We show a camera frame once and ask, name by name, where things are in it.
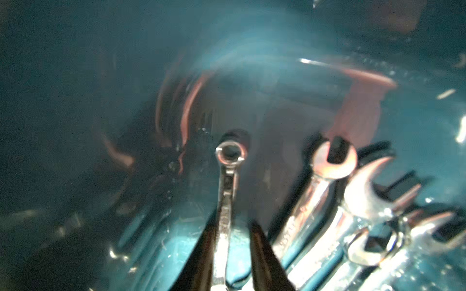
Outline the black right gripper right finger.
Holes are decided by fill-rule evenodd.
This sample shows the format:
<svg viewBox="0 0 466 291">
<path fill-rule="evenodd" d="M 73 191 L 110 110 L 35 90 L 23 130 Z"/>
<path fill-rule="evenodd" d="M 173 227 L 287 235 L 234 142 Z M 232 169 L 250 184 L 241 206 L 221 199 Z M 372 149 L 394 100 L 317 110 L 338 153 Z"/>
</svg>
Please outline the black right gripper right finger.
<svg viewBox="0 0 466 291">
<path fill-rule="evenodd" d="M 275 256 L 261 226 L 256 221 L 248 225 L 252 282 L 255 291 L 294 291 L 280 261 Z"/>
</svg>

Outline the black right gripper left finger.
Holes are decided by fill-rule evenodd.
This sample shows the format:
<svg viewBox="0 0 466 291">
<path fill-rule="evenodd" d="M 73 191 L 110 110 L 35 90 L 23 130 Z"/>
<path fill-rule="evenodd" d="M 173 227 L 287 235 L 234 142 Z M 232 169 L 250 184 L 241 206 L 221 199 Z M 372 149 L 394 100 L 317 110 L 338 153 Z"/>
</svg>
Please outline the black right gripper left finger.
<svg viewBox="0 0 466 291">
<path fill-rule="evenodd" d="M 210 290 L 216 229 L 216 214 L 212 214 L 170 291 Z"/>
</svg>

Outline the smallest combination wrench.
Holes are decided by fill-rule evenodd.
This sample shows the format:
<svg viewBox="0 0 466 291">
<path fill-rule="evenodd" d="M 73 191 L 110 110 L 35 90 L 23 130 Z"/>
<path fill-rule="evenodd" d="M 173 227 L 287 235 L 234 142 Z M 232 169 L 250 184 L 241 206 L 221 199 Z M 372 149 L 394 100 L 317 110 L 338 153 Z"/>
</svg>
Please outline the smallest combination wrench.
<svg viewBox="0 0 466 291">
<path fill-rule="evenodd" d="M 216 147 L 220 167 L 216 238 L 212 257 L 211 291 L 226 291 L 226 268 L 228 263 L 233 204 L 239 183 L 239 168 L 245 162 L 246 147 L 234 140 L 225 140 Z"/>
</svg>

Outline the teal plastic storage tray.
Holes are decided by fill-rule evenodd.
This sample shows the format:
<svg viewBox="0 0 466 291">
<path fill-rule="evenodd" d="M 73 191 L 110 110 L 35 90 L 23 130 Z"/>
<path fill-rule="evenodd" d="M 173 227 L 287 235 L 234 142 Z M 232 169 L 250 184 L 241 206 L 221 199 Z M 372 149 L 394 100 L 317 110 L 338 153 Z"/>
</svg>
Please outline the teal plastic storage tray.
<svg viewBox="0 0 466 291">
<path fill-rule="evenodd" d="M 2 1 L 1 289 L 169 291 L 216 214 L 216 147 L 243 144 L 227 291 L 254 291 L 250 232 L 271 247 L 340 139 L 394 155 L 383 191 L 417 197 L 371 229 L 404 242 L 422 209 L 466 219 L 464 1 Z M 280 264 L 323 229 L 350 175 Z M 463 291 L 466 242 L 394 291 Z"/>
</svg>

